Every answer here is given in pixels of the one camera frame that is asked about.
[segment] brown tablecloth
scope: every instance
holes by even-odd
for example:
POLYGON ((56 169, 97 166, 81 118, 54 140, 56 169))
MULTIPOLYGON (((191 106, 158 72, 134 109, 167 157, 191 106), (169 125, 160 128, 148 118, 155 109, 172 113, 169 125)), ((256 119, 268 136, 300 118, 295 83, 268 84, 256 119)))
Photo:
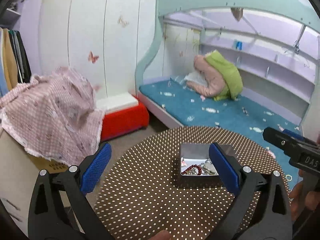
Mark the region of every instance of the brown tablecloth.
MULTIPOLYGON (((280 165, 250 139, 225 129, 180 127, 145 139, 129 149, 105 177, 95 212, 115 239, 149 239, 166 229, 172 239, 205 239, 230 206, 226 188, 179 189, 175 177, 182 142, 231 144, 241 165, 269 174, 280 165)), ((248 226, 255 193, 240 228, 248 226)))

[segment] open box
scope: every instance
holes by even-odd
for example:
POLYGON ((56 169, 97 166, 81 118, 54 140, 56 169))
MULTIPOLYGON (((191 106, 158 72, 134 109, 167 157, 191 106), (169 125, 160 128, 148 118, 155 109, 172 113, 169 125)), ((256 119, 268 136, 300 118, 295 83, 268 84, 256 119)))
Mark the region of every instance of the open box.
MULTIPOLYGON (((211 144, 203 143, 182 143, 180 146, 180 158, 178 159, 178 188, 212 188, 223 187, 223 183, 220 180, 219 175, 184 175, 182 174, 191 165, 200 165, 205 163, 209 159, 209 146, 211 144), (181 158, 184 159, 187 164, 186 167, 182 167, 181 158)), ((236 152, 232 145, 220 145, 221 149, 227 155, 236 157, 236 152)))

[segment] orange butterfly sticker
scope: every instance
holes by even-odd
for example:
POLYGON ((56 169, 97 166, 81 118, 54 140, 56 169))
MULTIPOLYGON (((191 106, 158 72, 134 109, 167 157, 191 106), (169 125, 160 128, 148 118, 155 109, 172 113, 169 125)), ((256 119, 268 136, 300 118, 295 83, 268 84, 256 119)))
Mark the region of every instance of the orange butterfly sticker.
POLYGON ((90 51, 89 56, 88 56, 88 61, 91 61, 92 64, 96 63, 96 61, 99 59, 99 56, 94 56, 92 54, 92 51, 90 51))

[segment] white pillow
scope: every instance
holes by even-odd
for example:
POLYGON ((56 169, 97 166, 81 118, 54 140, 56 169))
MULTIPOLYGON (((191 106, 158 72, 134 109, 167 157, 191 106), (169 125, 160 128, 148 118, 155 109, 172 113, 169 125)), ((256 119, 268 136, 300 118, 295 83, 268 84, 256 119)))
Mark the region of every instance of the white pillow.
POLYGON ((193 71, 189 75, 187 75, 184 80, 186 81, 193 81, 199 85, 202 85, 204 87, 208 87, 208 83, 205 80, 204 75, 200 74, 198 71, 193 71))

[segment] bunk bed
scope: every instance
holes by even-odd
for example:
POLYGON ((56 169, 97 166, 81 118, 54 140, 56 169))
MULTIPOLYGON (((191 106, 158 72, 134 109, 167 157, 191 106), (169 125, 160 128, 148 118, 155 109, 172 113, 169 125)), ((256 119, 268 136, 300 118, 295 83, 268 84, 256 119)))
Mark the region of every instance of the bunk bed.
POLYGON ((309 1, 156 0, 155 19, 153 42, 135 71, 141 102, 169 128, 212 126, 252 139, 274 154, 292 188, 297 169, 282 151, 263 141, 261 133, 271 126, 303 134, 312 95, 319 90, 320 19, 309 1), (233 17, 232 7, 244 9, 241 20, 233 17), (234 63, 243 80, 241 95, 236 100, 204 100, 185 85, 187 73, 181 66, 174 75, 144 78, 165 42, 165 25, 198 30, 199 54, 218 50, 234 63))

